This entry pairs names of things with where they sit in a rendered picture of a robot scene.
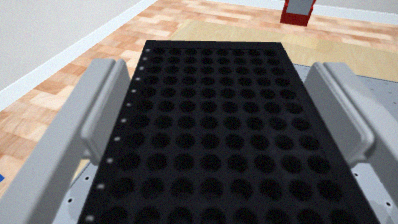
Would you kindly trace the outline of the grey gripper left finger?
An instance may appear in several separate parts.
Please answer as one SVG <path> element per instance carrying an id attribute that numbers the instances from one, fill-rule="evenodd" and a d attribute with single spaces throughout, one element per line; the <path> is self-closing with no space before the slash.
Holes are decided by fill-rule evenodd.
<path id="1" fill-rule="evenodd" d="M 53 224 L 81 160 L 99 166 L 131 79 L 94 58 L 0 198 L 0 224 Z"/>

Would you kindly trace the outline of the black well plate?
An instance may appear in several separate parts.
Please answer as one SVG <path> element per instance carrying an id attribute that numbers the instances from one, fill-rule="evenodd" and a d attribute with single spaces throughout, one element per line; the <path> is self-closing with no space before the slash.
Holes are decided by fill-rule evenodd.
<path id="1" fill-rule="evenodd" d="M 281 42 L 146 40 L 77 224 L 381 223 Z"/>

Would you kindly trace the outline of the grey perforated base plate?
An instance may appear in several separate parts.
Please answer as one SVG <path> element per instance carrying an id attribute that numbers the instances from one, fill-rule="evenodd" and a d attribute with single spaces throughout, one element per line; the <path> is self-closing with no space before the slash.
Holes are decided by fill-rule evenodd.
<path id="1" fill-rule="evenodd" d="M 293 63 L 304 83 L 311 66 Z M 356 74 L 357 75 L 357 74 Z M 398 82 L 357 75 L 398 122 Z M 53 224 L 77 224 L 98 166 L 90 160 L 71 182 Z M 369 163 L 351 169 L 381 224 L 398 224 L 398 209 Z"/>

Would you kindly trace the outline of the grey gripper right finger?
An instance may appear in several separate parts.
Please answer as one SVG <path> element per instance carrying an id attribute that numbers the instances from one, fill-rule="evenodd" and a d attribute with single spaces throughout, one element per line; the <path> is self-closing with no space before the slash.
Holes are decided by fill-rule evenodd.
<path id="1" fill-rule="evenodd" d="M 303 84 L 350 169 L 369 163 L 398 208 L 398 122 L 345 62 L 314 62 Z"/>

